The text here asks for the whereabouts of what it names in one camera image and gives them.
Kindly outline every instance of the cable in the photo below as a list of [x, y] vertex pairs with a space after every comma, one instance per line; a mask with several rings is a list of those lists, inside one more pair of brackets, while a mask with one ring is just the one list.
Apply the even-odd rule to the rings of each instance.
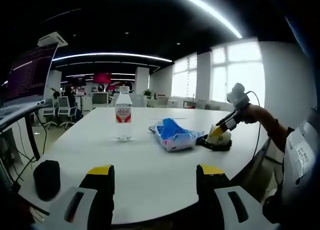
[[279, 161], [277, 161], [269, 156], [265, 156], [265, 158], [268, 159], [269, 161], [273, 162], [274, 164], [282, 165], [282, 163], [280, 163]]
[[18, 181], [19, 178], [24, 182], [24, 179], [21, 177], [21, 175], [18, 174], [17, 169], [16, 169], [16, 167], [15, 167], [15, 164], [12, 164], [12, 166], [13, 166], [13, 169], [14, 169], [14, 171], [15, 171], [15, 174], [18, 176], [18, 177], [16, 178], [15, 182]]
[[28, 159], [29, 161], [31, 161], [31, 159], [27, 156], [27, 155], [24, 155], [22, 152], [20, 152], [19, 151], [19, 149], [17, 149], [17, 147], [16, 146], [14, 146], [12, 143], [10, 143], [8, 140], [7, 140], [7, 138], [5, 137], [5, 135], [4, 135], [4, 133], [3, 132], [1, 132], [2, 133], [2, 136], [3, 136], [3, 138], [5, 139], [5, 142], [6, 142], [6, 144], [7, 144], [7, 146], [8, 146], [8, 148], [9, 148], [9, 144], [12, 146], [12, 147], [14, 147], [14, 149], [15, 150], [17, 150], [18, 151], [18, 153], [20, 153], [22, 156], [24, 156], [26, 159]]
[[34, 208], [32, 208], [32, 209], [42, 220], [44, 220], [43, 216], [41, 216], [41, 214], [39, 214], [39, 212], [37, 210], [35, 210]]
[[25, 155], [27, 155], [27, 154], [26, 154], [26, 151], [25, 151], [25, 147], [24, 147], [24, 142], [22, 141], [21, 127], [20, 127], [19, 121], [17, 121], [16, 123], [17, 123], [18, 126], [19, 126], [20, 139], [21, 139], [21, 145], [22, 145], [23, 152], [24, 152]]
[[36, 216], [34, 216], [33, 214], [32, 214], [32, 216], [33, 216], [39, 223], [42, 223]]
[[42, 127], [43, 127], [43, 129], [44, 129], [44, 131], [45, 131], [45, 138], [44, 138], [44, 143], [43, 143], [43, 151], [42, 151], [42, 154], [44, 154], [45, 153], [45, 147], [46, 147], [46, 141], [47, 141], [47, 130], [46, 130], [46, 128], [45, 128], [45, 126], [43, 125], [43, 123], [41, 122], [41, 120], [40, 120], [40, 118], [39, 118], [39, 115], [35, 112], [35, 115], [36, 115], [36, 117], [38, 118], [38, 120], [39, 120], [39, 122], [41, 123], [41, 125], [42, 125]]
[[[254, 93], [253, 91], [248, 91], [246, 94], [249, 94], [249, 93], [252, 93], [255, 95], [257, 101], [258, 101], [258, 105], [260, 107], [260, 101], [259, 101], [259, 98], [258, 96], [256, 95], [256, 93]], [[255, 149], [254, 149], [254, 153], [253, 153], [253, 156], [252, 156], [252, 159], [251, 161], [255, 158], [255, 155], [256, 155], [256, 152], [257, 152], [257, 148], [258, 148], [258, 144], [259, 144], [259, 137], [260, 137], [260, 130], [261, 130], [261, 123], [259, 123], [259, 131], [258, 131], [258, 138], [256, 140], [256, 146], [255, 146]]]
[[17, 179], [20, 178], [21, 174], [24, 172], [24, 170], [27, 168], [27, 166], [28, 166], [29, 164], [32, 165], [32, 163], [33, 163], [32, 160], [30, 160], [30, 161], [24, 166], [24, 168], [22, 169], [22, 171], [21, 171], [20, 174], [18, 175]]

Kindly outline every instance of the desk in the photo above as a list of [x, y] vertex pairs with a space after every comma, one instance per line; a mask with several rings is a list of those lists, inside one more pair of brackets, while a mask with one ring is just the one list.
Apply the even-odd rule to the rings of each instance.
[[[115, 108], [96, 108], [67, 130], [40, 159], [60, 164], [61, 190], [79, 186], [93, 167], [113, 164], [115, 195], [112, 224], [130, 224], [156, 219], [182, 210], [198, 201], [197, 164], [223, 169], [231, 179], [251, 160], [259, 125], [244, 123], [232, 132], [228, 152], [212, 152], [202, 146], [176, 153], [166, 152], [148, 127], [163, 118], [176, 118], [190, 130], [209, 131], [228, 112], [200, 109], [132, 108], [133, 140], [116, 140]], [[258, 149], [266, 141], [260, 135]], [[41, 201], [32, 176], [25, 178], [19, 194], [48, 212], [51, 202]]]

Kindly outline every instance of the plastic bag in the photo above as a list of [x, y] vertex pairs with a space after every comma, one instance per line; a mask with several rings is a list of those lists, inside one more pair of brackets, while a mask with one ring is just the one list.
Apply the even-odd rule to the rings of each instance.
[[192, 148], [196, 145], [197, 138], [204, 135], [203, 132], [183, 129], [170, 118], [163, 119], [149, 129], [155, 133], [160, 144], [168, 152]]

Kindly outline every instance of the sticker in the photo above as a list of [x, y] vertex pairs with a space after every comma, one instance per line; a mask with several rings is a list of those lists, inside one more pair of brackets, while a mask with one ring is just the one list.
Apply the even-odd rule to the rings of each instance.
[[301, 168], [298, 168], [299, 178], [301, 178], [313, 168], [315, 164], [315, 155], [306, 141], [297, 144], [295, 150], [298, 153], [298, 160], [301, 165]]
[[115, 118], [117, 123], [131, 123], [131, 108], [118, 107], [115, 110]]

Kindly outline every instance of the monitor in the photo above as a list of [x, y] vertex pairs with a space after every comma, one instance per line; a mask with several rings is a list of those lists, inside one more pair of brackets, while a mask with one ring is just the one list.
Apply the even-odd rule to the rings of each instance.
[[57, 46], [58, 43], [38, 47], [13, 61], [4, 106], [43, 100], [44, 88]]
[[69, 80], [69, 83], [75, 87], [86, 86], [86, 78], [85, 77], [74, 77], [72, 80]]

